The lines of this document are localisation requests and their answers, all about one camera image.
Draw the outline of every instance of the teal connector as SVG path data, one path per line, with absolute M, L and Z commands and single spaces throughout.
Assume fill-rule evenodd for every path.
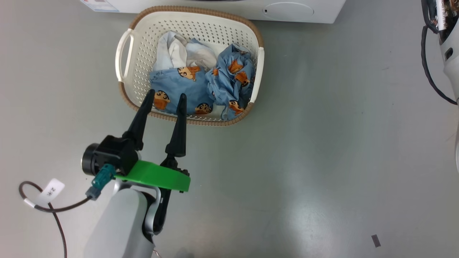
M 111 164 L 105 164 L 92 180 L 92 186 L 86 191 L 86 196 L 91 197 L 95 201 L 101 195 L 102 189 L 110 182 L 116 175 L 116 169 Z

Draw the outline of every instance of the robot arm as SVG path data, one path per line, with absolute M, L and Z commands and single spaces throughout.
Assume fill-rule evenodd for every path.
M 122 138 L 109 135 L 100 144 L 91 144 L 83 155 L 83 171 L 95 176 L 92 190 L 86 193 L 92 200 L 97 199 L 103 187 L 97 184 L 101 174 L 111 169 L 113 172 L 108 174 L 116 179 L 113 197 L 86 244 L 85 258 L 150 258 L 155 248 L 153 236 L 162 231 L 171 191 L 188 191 L 190 174 L 179 169 L 175 160 L 186 154 L 185 94 L 180 97 L 166 159 L 158 166 L 141 161 L 137 155 L 143 148 L 154 94 L 153 90 L 148 92 Z
M 425 27 L 422 34 L 422 62 L 425 74 L 435 91 L 448 102 L 457 105 L 459 99 L 459 0 L 421 0 Z M 438 34 L 443 55 L 444 73 L 451 81 L 454 99 L 446 97 L 433 82 L 425 60 L 427 30 Z M 459 134 L 456 134 L 456 166 L 459 170 Z

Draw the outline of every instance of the green bracket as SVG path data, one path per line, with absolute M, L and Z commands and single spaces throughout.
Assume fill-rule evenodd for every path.
M 139 160 L 127 176 L 115 175 L 115 178 L 184 192 L 188 192 L 191 182 L 189 176 L 179 171 L 143 160 Z

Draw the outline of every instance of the black cable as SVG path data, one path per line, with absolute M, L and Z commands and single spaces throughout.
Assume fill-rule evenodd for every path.
M 437 86 L 433 82 L 432 76 L 430 75 L 429 68 L 427 67 L 427 59 L 425 58 L 425 39 L 427 37 L 427 30 L 428 30 L 427 26 L 424 26 L 422 28 L 422 37 L 421 37 L 421 58 L 422 58 L 422 67 L 424 68 L 425 75 L 427 79 L 429 80 L 429 83 L 432 86 L 432 88 L 440 95 L 440 97 L 442 97 L 443 99 L 445 99 L 451 104 L 457 105 L 457 102 L 446 97 L 446 95 L 437 88 Z
M 41 187 L 39 187 L 36 183 L 30 182 L 30 181 L 24 181 L 19 185 L 19 194 L 21 195 L 23 200 L 25 200 L 27 198 L 27 196 L 25 195 L 24 190 L 23 190 L 24 185 L 31 185 L 31 186 L 35 187 L 37 190 L 39 190 L 40 192 L 43 192 L 43 189 L 41 189 Z M 75 204 L 67 206 L 67 207 L 58 208 L 58 209 L 54 209 L 54 207 L 51 205 L 51 203 L 48 203 L 48 206 L 50 207 L 49 209 L 41 207 L 41 206 L 38 206 L 38 205 L 34 206 L 34 208 L 39 210 L 39 211 L 53 213 L 54 219 L 56 220 L 57 227 L 59 228 L 59 232 L 60 232 L 61 237 L 62 237 L 62 245 L 64 247 L 64 258 L 67 258 L 67 243 L 65 241 L 64 230 L 62 229 L 61 222 L 59 221 L 59 218 L 57 217 L 56 213 L 57 212 L 68 211 L 68 210 L 71 210 L 73 208 L 76 208 L 76 207 L 86 203 L 90 199 L 91 198 L 88 197 L 88 198 L 86 198 L 86 199 L 84 199 L 84 200 L 82 200 L 82 201 L 80 201 L 78 203 L 75 203 Z
M 39 188 L 39 186 L 34 183 L 34 182 L 30 182 L 30 181 L 24 181 L 22 182 L 20 185 L 19 185 L 19 194 L 21 195 L 22 199 L 25 200 L 27 198 L 27 196 L 24 194 L 24 190 L 22 189 L 24 187 L 24 185 L 31 185 L 35 188 Z M 39 210 L 39 211 L 42 211 L 42 212 L 48 212 L 48 213 L 58 213 L 58 212 L 65 212 L 65 211 L 68 211 L 68 210 L 71 210 L 73 208 L 76 208 L 78 206 L 81 206 L 83 204 L 85 204 L 87 201 L 91 200 L 91 197 L 86 197 L 84 200 L 82 201 L 79 201 L 75 204 L 72 204 L 70 206 L 67 206 L 67 207 L 63 207 L 63 208 L 57 208 L 57 209 L 54 209 L 54 208 L 45 208 L 45 207 L 41 207 L 39 205 L 35 205 L 34 208 Z

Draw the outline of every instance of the cartoon character print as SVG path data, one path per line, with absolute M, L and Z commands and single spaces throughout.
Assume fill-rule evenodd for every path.
M 244 109 L 241 106 L 239 106 L 239 103 L 237 103 L 237 101 L 235 101 L 235 100 L 230 100 L 229 101 L 229 108 L 234 110 L 235 115 L 239 115 L 242 112 L 244 112 Z
M 171 100 L 169 99 L 169 96 L 162 90 L 159 90 L 155 93 L 155 99 L 153 100 L 153 104 L 155 107 L 159 110 L 164 110 L 166 109 L 166 106 L 168 103 L 170 103 Z
M 207 103 L 201 103 L 195 107 L 196 115 L 207 115 L 212 112 L 212 108 Z
M 231 64 L 228 66 L 228 70 L 230 73 L 235 74 L 240 71 L 244 66 L 237 63 L 237 60 L 233 60 Z
M 241 85 L 243 87 L 246 87 L 247 85 L 249 85 L 250 83 L 250 80 L 247 78 L 247 73 L 242 71 L 238 74 L 236 74 L 236 76 L 234 77 L 236 80 L 240 81 L 241 82 Z
M 181 67 L 177 68 L 181 77 L 196 81 L 196 73 L 199 72 L 201 68 L 199 66 L 194 67 Z

